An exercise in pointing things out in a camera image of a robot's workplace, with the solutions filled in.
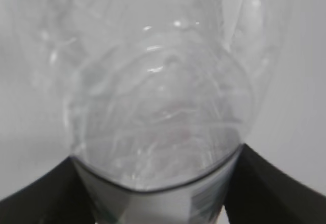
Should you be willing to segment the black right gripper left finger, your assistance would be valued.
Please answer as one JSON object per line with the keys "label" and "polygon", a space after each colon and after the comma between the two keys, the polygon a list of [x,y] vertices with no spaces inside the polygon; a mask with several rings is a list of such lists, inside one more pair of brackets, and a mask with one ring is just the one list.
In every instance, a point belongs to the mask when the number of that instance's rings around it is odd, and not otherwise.
{"label": "black right gripper left finger", "polygon": [[69,157],[1,200],[2,224],[95,222],[89,195]]}

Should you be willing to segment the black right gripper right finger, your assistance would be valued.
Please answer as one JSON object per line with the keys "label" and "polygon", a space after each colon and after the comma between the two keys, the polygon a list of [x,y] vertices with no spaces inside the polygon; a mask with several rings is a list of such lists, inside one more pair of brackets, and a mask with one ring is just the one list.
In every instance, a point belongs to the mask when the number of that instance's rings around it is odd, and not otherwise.
{"label": "black right gripper right finger", "polygon": [[224,201],[229,223],[322,224],[325,196],[242,147]]}

